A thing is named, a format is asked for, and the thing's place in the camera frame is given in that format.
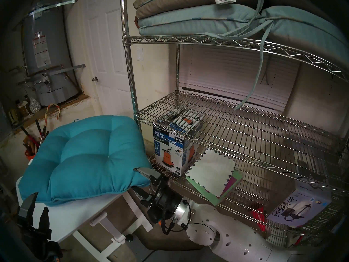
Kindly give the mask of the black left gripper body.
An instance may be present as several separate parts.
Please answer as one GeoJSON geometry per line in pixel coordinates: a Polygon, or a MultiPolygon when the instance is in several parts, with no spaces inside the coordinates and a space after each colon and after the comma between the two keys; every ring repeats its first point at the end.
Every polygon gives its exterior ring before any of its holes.
{"type": "Polygon", "coordinates": [[[60,262],[63,253],[60,245],[51,241],[52,231],[49,228],[22,227],[22,240],[34,256],[43,262],[60,262]]]}

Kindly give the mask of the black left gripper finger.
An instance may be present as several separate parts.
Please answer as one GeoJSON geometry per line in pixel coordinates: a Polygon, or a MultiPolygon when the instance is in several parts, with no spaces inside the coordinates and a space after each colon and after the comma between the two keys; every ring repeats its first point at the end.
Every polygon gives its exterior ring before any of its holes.
{"type": "Polygon", "coordinates": [[[41,214],[38,232],[44,240],[51,240],[52,230],[50,229],[49,209],[47,206],[44,207],[41,214]]]}
{"type": "Polygon", "coordinates": [[[28,196],[19,208],[17,225],[21,230],[29,230],[33,225],[33,213],[38,192],[28,196]]]}

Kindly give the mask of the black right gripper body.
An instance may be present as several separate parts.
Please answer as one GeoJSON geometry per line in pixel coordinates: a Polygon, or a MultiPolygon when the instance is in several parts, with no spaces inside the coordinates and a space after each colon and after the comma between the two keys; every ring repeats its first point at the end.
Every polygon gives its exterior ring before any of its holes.
{"type": "Polygon", "coordinates": [[[148,208],[147,214],[151,222],[160,223],[162,232],[179,233],[188,229],[191,220],[191,206],[189,199],[184,198],[168,185],[169,178],[162,173],[162,177],[150,177],[150,186],[156,187],[153,203],[141,203],[148,208]]]}

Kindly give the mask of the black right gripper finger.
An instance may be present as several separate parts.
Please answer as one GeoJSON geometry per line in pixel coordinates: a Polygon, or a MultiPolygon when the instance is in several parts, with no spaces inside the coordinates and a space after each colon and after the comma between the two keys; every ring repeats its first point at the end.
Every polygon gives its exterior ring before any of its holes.
{"type": "Polygon", "coordinates": [[[141,203],[153,203],[153,195],[147,193],[140,187],[133,186],[132,190],[136,193],[136,196],[140,198],[141,203]]]}
{"type": "Polygon", "coordinates": [[[149,179],[150,177],[152,177],[157,180],[162,177],[162,173],[159,173],[158,171],[147,168],[147,167],[134,168],[134,171],[140,173],[145,177],[148,177],[149,179]]]}

